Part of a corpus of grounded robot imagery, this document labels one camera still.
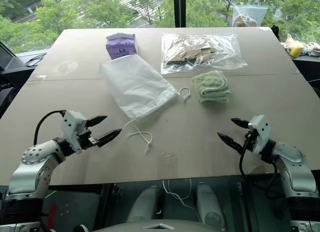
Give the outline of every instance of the green towel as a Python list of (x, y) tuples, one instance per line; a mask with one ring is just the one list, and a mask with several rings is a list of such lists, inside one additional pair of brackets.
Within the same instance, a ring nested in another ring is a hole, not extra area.
[(192, 78), (195, 94), (200, 102), (229, 102), (231, 90), (221, 71), (210, 71)]

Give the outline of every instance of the glass window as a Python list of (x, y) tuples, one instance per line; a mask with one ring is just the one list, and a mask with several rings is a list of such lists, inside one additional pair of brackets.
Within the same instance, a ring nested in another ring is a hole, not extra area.
[(320, 42), (320, 0), (186, 0), (187, 27), (279, 27), (305, 43)]
[(173, 0), (0, 0), (0, 41), (48, 49), (64, 29), (174, 27)]

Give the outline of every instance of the purple box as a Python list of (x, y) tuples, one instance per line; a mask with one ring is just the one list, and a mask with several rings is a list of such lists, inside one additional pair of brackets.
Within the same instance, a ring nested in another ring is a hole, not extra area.
[(116, 33), (107, 36), (105, 48), (111, 59), (138, 54), (138, 44), (135, 34)]

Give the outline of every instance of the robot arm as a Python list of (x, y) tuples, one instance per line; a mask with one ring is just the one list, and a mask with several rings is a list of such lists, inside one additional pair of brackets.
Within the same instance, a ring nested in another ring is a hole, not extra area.
[(0, 211), (0, 231), (38, 232), (42, 204), (54, 169), (73, 153), (93, 146), (101, 147), (116, 136), (116, 129), (99, 139), (91, 137), (89, 127), (106, 116), (87, 120), (81, 113), (65, 111), (61, 123), (62, 138), (34, 145), (23, 152), (20, 165), (13, 173)]
[(238, 118), (231, 120), (249, 129), (245, 140), (247, 147), (242, 147), (227, 135), (218, 133), (219, 137), (240, 154), (248, 149), (264, 162), (276, 165), (291, 214), (292, 231), (320, 231), (319, 192), (306, 156), (296, 147), (269, 139), (271, 128), (265, 115), (254, 117), (250, 122)]

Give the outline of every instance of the white cloth bag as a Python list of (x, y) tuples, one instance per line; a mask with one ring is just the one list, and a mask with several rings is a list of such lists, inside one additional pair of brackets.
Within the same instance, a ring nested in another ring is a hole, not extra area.
[(110, 84), (116, 103), (130, 119), (145, 117), (178, 94), (139, 55), (101, 64), (100, 72)]

